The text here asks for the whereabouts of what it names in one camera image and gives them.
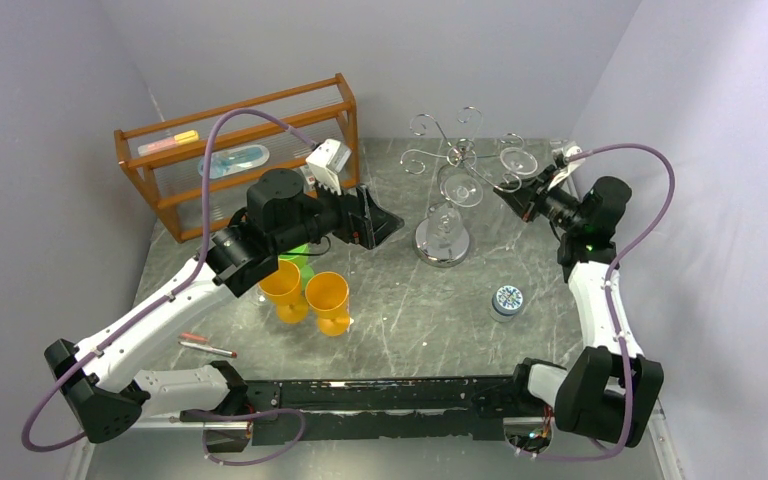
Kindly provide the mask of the green plastic goblet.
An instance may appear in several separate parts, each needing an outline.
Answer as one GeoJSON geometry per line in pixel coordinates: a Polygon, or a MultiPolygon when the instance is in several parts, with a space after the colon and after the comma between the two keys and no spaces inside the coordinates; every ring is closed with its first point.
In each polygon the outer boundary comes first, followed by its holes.
{"type": "Polygon", "coordinates": [[[302,290],[307,288],[309,281],[315,275],[314,269],[309,264],[310,247],[305,244],[282,254],[282,260],[293,263],[300,271],[302,290]]]}

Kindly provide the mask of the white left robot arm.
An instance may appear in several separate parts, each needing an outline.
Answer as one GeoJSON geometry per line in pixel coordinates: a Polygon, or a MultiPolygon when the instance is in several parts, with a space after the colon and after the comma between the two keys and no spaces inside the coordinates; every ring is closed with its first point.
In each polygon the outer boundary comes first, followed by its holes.
{"type": "Polygon", "coordinates": [[[329,236],[372,250],[404,225],[363,184],[334,192],[316,183],[309,196],[303,183],[294,170],[268,171],[248,188],[245,206],[229,224],[161,289],[97,334],[77,343],[60,339],[46,349],[85,438],[104,443],[143,417],[176,411],[238,417],[248,386],[228,362],[174,371],[149,371],[145,362],[191,321],[277,272],[280,255],[329,236]]]}

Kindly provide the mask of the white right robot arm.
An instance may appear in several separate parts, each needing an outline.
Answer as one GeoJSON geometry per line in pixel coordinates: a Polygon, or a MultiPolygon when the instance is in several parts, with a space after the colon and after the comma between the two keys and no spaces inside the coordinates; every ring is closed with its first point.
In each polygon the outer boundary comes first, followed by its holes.
{"type": "Polygon", "coordinates": [[[619,295],[613,236],[632,197],[622,180],[604,176],[582,199],[550,188],[544,177],[505,182],[496,194],[525,222],[544,217],[559,236],[557,262],[575,300],[583,350],[569,369],[532,360],[509,389],[513,408],[545,404],[561,431],[637,446],[664,382],[662,366],[633,338],[619,295]]]}

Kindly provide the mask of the clear plastic wine glass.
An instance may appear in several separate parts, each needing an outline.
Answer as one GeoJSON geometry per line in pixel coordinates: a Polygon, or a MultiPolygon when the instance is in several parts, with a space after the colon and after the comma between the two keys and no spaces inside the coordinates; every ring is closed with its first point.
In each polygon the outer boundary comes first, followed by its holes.
{"type": "Polygon", "coordinates": [[[499,153],[499,160],[505,169],[501,183],[518,179],[529,180],[538,172],[539,163],[537,159],[522,148],[504,148],[499,153]]]}

